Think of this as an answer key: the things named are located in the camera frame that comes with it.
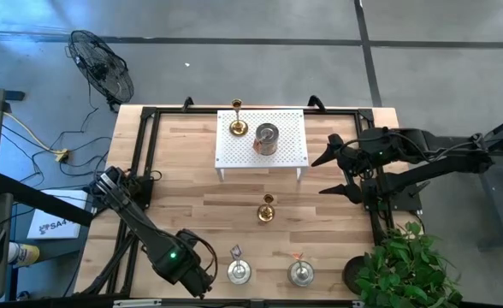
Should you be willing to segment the black diagonal beam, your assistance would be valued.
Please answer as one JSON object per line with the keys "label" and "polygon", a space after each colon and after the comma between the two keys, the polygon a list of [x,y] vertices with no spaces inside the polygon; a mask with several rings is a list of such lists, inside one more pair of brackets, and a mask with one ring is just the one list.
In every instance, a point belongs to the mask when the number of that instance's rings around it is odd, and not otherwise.
{"label": "black diagonal beam", "polygon": [[26,204],[45,213],[78,223],[83,227],[91,225],[93,215],[52,195],[41,192],[0,174],[0,193],[10,193],[14,201]]}

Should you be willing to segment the silver ribbed tin candle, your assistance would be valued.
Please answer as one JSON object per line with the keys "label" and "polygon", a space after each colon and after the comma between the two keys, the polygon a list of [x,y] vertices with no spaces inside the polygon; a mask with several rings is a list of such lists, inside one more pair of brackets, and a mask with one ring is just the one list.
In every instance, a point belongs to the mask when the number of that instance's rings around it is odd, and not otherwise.
{"label": "silver ribbed tin candle", "polygon": [[272,123],[260,124],[256,129],[253,149],[259,155],[270,156],[277,150],[279,129]]}

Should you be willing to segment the green leafy plant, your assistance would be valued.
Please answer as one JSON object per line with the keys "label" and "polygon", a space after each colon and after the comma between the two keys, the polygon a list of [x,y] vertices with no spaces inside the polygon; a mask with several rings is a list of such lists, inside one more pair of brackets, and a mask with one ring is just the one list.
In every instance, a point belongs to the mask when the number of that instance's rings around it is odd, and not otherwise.
{"label": "green leafy plant", "polygon": [[387,237],[351,275],[367,308],[459,308],[463,301],[448,268],[452,265],[435,248],[435,237],[422,225],[407,222],[390,228]]}

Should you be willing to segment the silver bracket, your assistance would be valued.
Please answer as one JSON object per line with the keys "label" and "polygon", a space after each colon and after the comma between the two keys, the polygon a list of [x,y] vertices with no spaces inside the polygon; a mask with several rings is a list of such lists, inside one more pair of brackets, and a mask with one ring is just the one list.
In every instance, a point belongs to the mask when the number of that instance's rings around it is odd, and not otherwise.
{"label": "silver bracket", "polygon": [[159,308],[161,299],[119,299],[113,302],[112,308]]}

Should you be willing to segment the white perforated metal shelf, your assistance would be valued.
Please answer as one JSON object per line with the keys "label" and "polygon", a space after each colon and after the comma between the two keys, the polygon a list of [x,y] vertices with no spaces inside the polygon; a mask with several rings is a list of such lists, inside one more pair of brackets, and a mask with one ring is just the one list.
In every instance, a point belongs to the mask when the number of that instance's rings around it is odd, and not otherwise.
{"label": "white perforated metal shelf", "polygon": [[[240,118],[248,125],[243,136],[229,131],[230,124]],[[295,169],[300,181],[309,167],[305,137],[305,117],[302,110],[219,110],[216,115],[215,170],[224,181],[228,169]],[[268,156],[259,154],[253,145],[257,128],[270,123],[278,129],[276,151]]]}

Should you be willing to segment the white cardboard box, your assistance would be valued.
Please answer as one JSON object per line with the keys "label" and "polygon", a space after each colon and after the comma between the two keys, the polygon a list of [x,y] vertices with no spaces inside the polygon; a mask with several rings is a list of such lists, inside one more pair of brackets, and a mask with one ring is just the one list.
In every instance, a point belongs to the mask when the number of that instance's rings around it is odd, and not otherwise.
{"label": "white cardboard box", "polygon": [[[86,208],[88,194],[77,190],[43,190],[43,193],[55,196],[82,210]],[[53,216],[41,210],[35,210],[27,232],[28,240],[69,240],[77,239],[80,225],[67,219]]]}

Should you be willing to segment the gold candlestick holder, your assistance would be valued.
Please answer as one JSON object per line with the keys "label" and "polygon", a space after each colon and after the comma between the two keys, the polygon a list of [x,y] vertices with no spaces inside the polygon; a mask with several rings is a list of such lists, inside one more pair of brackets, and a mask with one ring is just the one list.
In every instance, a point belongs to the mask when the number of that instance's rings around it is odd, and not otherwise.
{"label": "gold candlestick holder", "polygon": [[235,120],[229,124],[229,132],[237,137],[244,136],[248,132],[248,125],[245,121],[240,119],[242,101],[236,98],[231,102],[231,104],[235,112]]}
{"label": "gold candlestick holder", "polygon": [[263,196],[263,204],[257,208],[257,217],[261,222],[270,222],[275,217],[275,209],[272,205],[274,197],[271,194]]}

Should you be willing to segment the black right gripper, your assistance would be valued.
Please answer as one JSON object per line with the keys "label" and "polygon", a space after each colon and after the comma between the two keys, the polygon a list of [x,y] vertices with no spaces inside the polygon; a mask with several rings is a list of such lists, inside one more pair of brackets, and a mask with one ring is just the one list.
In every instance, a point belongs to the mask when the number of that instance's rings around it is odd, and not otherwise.
{"label": "black right gripper", "polygon": [[345,141],[337,133],[330,134],[326,150],[311,167],[335,160],[346,183],[323,189],[319,194],[342,195],[353,204],[362,203],[362,191],[354,178],[362,176],[370,179],[374,169],[388,160],[388,147],[389,138],[358,138]]}

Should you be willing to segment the black floor fan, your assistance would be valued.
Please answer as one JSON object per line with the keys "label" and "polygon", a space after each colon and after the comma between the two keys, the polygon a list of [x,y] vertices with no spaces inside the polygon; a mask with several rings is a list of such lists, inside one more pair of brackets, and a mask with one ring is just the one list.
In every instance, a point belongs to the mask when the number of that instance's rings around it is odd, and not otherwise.
{"label": "black floor fan", "polygon": [[68,37],[68,53],[87,82],[102,94],[111,112],[128,103],[134,95],[127,62],[99,36],[74,30]]}

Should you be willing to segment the yellow and white bottle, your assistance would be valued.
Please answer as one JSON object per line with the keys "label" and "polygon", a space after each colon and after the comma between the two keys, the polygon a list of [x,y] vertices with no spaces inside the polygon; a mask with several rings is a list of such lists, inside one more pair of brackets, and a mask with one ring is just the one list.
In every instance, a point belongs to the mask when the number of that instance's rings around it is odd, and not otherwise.
{"label": "yellow and white bottle", "polygon": [[38,260],[39,254],[37,246],[10,242],[7,262],[15,267],[27,267]]}

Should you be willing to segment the black plant pot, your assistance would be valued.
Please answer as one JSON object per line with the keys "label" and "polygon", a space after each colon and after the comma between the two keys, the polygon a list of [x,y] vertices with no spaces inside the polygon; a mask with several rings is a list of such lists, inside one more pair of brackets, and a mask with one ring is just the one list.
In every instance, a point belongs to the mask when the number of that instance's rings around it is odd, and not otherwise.
{"label": "black plant pot", "polygon": [[341,277],[346,287],[354,294],[361,294],[361,287],[356,283],[359,271],[365,266],[364,257],[351,258],[345,265]]}

